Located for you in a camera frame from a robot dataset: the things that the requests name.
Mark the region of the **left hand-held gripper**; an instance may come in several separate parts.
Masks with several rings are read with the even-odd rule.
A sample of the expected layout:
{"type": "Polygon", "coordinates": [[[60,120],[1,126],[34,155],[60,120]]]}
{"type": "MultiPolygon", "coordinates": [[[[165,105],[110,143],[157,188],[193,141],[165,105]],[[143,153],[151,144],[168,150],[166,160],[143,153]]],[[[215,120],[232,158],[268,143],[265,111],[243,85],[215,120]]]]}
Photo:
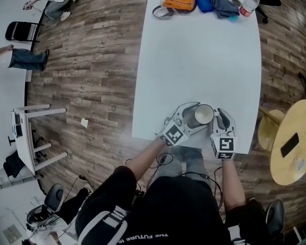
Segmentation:
{"type": "Polygon", "coordinates": [[[162,130],[157,137],[165,146],[177,146],[187,141],[191,135],[208,127],[208,125],[193,125],[193,108],[200,102],[188,102],[180,105],[171,117],[164,121],[162,130]]]}

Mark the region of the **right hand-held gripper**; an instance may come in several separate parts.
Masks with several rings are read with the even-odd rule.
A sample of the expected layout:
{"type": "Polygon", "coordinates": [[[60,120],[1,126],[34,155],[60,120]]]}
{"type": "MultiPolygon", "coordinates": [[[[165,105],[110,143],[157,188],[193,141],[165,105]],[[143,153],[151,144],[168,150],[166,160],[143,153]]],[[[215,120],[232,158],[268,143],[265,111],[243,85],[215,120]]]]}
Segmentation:
{"type": "Polygon", "coordinates": [[[211,146],[217,160],[234,159],[237,147],[235,129],[235,120],[227,111],[214,109],[211,146]]]}

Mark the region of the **person's right forearm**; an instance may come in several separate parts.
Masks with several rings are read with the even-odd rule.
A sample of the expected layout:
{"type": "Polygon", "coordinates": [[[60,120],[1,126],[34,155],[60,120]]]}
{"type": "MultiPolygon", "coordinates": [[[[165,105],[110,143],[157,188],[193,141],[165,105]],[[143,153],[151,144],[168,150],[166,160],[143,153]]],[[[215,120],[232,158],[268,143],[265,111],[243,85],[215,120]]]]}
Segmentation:
{"type": "Polygon", "coordinates": [[[222,193],[226,212],[245,205],[245,192],[233,160],[222,161],[222,193]]]}

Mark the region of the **person's left forearm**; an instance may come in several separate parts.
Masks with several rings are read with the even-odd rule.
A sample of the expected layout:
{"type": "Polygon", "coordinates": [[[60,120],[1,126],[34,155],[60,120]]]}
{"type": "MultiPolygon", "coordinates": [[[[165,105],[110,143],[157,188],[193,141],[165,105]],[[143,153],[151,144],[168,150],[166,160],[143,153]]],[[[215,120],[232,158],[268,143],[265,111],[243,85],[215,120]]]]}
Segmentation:
{"type": "Polygon", "coordinates": [[[161,139],[157,137],[138,155],[126,163],[125,166],[133,172],[137,182],[144,176],[164,146],[161,139]]]}

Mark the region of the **person's grey trousers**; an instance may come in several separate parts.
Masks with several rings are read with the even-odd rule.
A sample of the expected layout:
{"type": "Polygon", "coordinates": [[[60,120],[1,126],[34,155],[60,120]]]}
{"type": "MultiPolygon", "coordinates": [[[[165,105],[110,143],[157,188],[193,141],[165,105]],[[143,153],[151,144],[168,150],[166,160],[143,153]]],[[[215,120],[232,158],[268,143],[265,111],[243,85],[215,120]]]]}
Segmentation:
{"type": "Polygon", "coordinates": [[[169,148],[163,154],[152,183],[160,177],[182,177],[198,181],[211,187],[208,172],[205,168],[201,149],[178,146],[169,148]]]}

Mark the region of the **black smartphone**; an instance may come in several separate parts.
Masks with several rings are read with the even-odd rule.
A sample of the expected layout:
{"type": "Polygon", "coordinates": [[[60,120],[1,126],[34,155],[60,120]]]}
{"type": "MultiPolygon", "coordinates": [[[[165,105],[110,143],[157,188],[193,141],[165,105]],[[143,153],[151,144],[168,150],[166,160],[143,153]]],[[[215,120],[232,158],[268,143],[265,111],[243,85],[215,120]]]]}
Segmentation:
{"type": "Polygon", "coordinates": [[[280,149],[281,155],[285,158],[299,144],[298,133],[295,133],[280,149]]]}

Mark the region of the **person's black t-shirt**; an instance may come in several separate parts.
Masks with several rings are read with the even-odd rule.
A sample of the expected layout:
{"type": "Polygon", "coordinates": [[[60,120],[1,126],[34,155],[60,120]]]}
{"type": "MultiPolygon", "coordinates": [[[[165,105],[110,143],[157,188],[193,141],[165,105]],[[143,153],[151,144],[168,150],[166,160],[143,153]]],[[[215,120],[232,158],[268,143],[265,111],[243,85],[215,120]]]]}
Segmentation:
{"type": "Polygon", "coordinates": [[[238,226],[249,245],[269,245],[262,205],[250,201],[222,219],[209,186],[187,177],[159,177],[138,201],[133,172],[120,166],[85,201],[75,221],[80,234],[103,211],[128,212],[122,245],[233,245],[230,227],[238,226]]]}

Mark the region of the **grey cloth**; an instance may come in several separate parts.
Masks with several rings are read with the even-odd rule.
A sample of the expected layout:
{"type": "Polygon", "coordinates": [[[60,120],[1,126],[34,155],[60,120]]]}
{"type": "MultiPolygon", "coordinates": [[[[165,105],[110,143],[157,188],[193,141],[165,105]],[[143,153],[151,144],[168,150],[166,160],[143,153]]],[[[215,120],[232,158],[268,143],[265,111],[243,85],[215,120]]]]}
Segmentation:
{"type": "Polygon", "coordinates": [[[230,0],[210,0],[210,3],[219,19],[239,16],[239,6],[230,0]]]}

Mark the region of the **blue pouch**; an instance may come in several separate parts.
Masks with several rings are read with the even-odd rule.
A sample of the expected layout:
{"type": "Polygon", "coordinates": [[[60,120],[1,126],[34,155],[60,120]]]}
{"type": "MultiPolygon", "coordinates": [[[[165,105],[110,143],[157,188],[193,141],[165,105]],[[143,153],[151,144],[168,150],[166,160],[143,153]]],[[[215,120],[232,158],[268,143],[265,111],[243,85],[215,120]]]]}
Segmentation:
{"type": "Polygon", "coordinates": [[[213,12],[213,7],[210,0],[195,0],[201,13],[213,12]]]}

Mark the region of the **orange bag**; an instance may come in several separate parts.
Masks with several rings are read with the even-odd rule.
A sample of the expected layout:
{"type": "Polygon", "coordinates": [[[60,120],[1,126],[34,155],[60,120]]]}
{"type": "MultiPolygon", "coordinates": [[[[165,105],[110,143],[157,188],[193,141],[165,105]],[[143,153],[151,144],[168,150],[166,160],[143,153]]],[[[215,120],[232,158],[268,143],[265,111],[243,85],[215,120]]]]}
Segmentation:
{"type": "Polygon", "coordinates": [[[160,5],[152,10],[158,19],[170,19],[174,14],[189,14],[197,7],[196,0],[160,0],[160,5]]]}

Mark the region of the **clear plastic water bottle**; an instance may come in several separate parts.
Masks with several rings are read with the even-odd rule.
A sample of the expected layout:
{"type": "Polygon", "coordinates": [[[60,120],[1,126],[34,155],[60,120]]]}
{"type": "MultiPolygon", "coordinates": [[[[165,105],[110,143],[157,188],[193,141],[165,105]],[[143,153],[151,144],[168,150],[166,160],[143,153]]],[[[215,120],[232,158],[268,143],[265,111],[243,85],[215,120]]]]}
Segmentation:
{"type": "Polygon", "coordinates": [[[239,13],[243,17],[249,17],[258,7],[260,0],[244,0],[239,8],[239,13]]]}

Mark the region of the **white desk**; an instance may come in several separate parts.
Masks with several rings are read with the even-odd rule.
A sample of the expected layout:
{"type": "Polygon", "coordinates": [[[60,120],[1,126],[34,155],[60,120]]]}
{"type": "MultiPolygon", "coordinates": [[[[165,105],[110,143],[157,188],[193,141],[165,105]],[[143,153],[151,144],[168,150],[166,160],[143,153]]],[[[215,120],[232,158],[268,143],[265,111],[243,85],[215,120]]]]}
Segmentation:
{"type": "Polygon", "coordinates": [[[65,113],[66,108],[58,108],[52,109],[50,104],[44,105],[33,105],[33,106],[25,106],[25,107],[15,107],[11,111],[11,119],[12,119],[12,132],[15,139],[15,144],[17,148],[17,152],[19,158],[25,164],[25,166],[31,171],[34,175],[38,170],[43,169],[65,157],[68,156],[67,152],[62,152],[53,158],[49,158],[43,162],[39,162],[38,164],[35,163],[36,153],[45,149],[52,147],[51,143],[47,143],[41,145],[37,148],[33,147],[32,142],[32,128],[30,120],[32,118],[54,115],[54,114],[61,114],[65,113]],[[13,126],[13,114],[20,115],[21,119],[21,128],[22,128],[22,136],[16,137],[14,134],[14,126],[13,126]]]}

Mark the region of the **black folding chair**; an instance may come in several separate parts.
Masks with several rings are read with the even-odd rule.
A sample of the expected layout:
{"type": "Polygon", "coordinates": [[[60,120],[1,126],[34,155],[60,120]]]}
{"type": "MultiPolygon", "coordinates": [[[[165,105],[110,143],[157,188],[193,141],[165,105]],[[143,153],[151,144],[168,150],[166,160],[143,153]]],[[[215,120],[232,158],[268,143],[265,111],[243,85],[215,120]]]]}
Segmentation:
{"type": "Polygon", "coordinates": [[[5,39],[7,41],[38,42],[37,34],[41,23],[13,21],[6,30],[5,39]]]}

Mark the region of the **metal stepladder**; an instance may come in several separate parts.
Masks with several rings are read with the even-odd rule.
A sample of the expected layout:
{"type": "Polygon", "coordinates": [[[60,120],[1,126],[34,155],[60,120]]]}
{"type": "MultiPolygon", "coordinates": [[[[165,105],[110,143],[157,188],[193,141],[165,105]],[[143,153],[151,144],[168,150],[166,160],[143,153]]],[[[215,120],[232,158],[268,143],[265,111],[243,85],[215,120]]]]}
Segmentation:
{"type": "Polygon", "coordinates": [[[17,177],[7,176],[4,169],[0,169],[0,191],[6,188],[18,186],[24,183],[37,181],[42,178],[41,174],[35,173],[21,173],[19,172],[17,177]]]}

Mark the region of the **grey wall electrical panel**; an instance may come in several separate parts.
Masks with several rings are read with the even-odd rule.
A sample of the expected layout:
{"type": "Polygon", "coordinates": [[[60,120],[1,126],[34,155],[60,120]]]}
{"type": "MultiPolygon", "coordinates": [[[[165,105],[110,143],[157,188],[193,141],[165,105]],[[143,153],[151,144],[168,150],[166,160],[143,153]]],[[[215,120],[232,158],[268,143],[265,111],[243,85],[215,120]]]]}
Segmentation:
{"type": "Polygon", "coordinates": [[[22,238],[22,234],[15,225],[11,225],[4,229],[3,235],[8,240],[9,244],[13,244],[22,238]]]}

